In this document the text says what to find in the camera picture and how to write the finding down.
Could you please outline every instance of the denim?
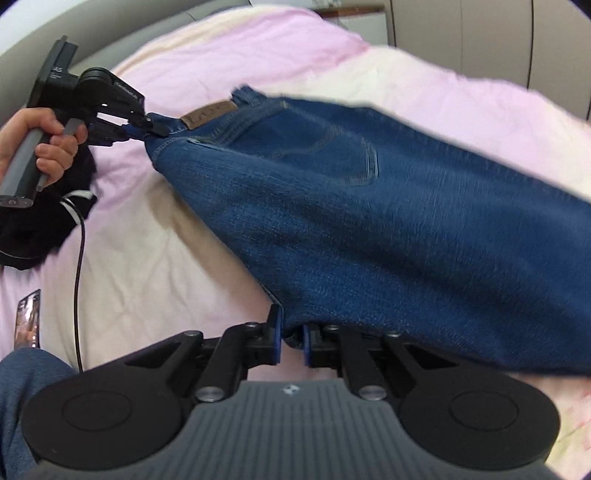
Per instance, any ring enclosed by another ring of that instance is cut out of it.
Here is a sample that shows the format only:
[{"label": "denim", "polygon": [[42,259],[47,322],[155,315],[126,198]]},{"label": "denim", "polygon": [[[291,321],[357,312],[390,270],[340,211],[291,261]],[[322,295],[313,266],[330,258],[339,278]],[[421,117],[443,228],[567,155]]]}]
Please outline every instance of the denim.
[{"label": "denim", "polygon": [[35,466],[21,433],[21,414],[27,401],[42,388],[74,371],[38,348],[19,348],[0,361],[0,476],[16,480]]},{"label": "denim", "polygon": [[234,91],[154,167],[285,308],[505,369],[591,373],[591,206],[370,108]]}]

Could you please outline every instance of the white cabinet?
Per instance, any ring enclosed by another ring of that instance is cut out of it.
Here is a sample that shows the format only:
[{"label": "white cabinet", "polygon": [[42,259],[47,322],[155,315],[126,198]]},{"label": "white cabinet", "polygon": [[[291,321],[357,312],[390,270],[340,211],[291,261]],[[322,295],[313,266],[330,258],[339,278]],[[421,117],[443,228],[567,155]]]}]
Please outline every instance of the white cabinet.
[{"label": "white cabinet", "polygon": [[382,5],[316,9],[326,21],[358,33],[371,45],[388,45],[388,24]]},{"label": "white cabinet", "polygon": [[329,22],[358,33],[371,45],[388,45],[388,27],[384,12],[329,18]]},{"label": "white cabinet", "polygon": [[391,0],[396,46],[591,113],[591,20],[570,0]]}]

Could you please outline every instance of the brown leather label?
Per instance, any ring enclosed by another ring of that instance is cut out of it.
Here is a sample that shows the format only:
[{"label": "brown leather label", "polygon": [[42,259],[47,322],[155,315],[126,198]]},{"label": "brown leather label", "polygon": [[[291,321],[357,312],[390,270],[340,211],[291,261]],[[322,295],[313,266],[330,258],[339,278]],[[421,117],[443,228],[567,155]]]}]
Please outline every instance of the brown leather label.
[{"label": "brown leather label", "polygon": [[238,110],[234,102],[224,100],[223,102],[211,103],[197,110],[193,110],[187,113],[187,115],[182,116],[181,120],[187,125],[189,130],[193,130],[234,110]]}]

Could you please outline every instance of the gray ribbed surface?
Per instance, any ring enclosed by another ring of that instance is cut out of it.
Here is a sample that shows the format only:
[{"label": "gray ribbed surface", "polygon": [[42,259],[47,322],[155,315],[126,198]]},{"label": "gray ribbed surface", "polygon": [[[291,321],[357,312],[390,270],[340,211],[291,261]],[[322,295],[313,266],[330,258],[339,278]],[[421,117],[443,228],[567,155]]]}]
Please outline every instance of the gray ribbed surface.
[{"label": "gray ribbed surface", "polygon": [[164,450],[112,472],[43,464],[28,480],[558,480],[542,463],[476,472],[419,448],[390,407],[351,395],[342,380],[243,382],[234,397],[193,412]]}]

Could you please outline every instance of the gray pants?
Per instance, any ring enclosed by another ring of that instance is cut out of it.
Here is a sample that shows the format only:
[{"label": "gray pants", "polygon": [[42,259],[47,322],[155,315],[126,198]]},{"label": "gray pants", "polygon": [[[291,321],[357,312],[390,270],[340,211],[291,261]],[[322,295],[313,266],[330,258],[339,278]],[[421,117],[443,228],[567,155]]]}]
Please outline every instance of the gray pants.
[{"label": "gray pants", "polygon": [[19,348],[0,361],[0,475],[16,480],[35,460],[21,433],[20,417],[27,401],[44,387],[74,371],[38,348]]}]

